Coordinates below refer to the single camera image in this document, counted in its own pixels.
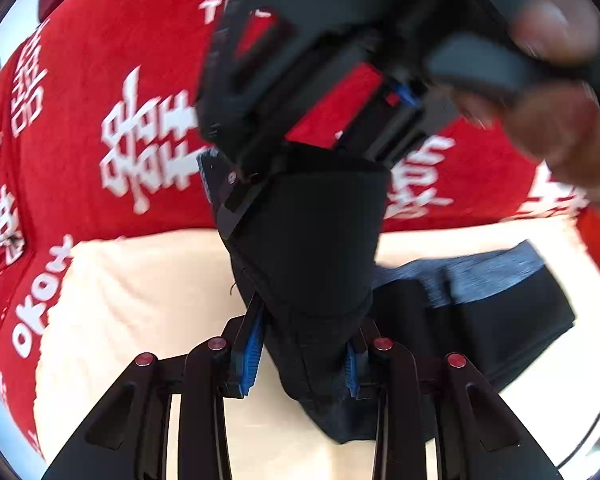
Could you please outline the person's right hand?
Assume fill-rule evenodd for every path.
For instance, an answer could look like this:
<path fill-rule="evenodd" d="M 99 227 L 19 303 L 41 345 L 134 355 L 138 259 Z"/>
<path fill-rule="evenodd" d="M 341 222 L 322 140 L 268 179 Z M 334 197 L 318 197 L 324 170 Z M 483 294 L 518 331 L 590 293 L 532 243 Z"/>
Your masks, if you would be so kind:
<path fill-rule="evenodd" d="M 600 48 L 600 11 L 591 0 L 533 0 L 509 26 L 514 43 L 532 58 L 580 64 Z M 466 119 L 486 129 L 501 122 L 513 144 L 542 160 L 562 183 L 582 188 L 600 209 L 600 103 L 584 82 L 554 82 L 513 107 L 455 92 Z"/>

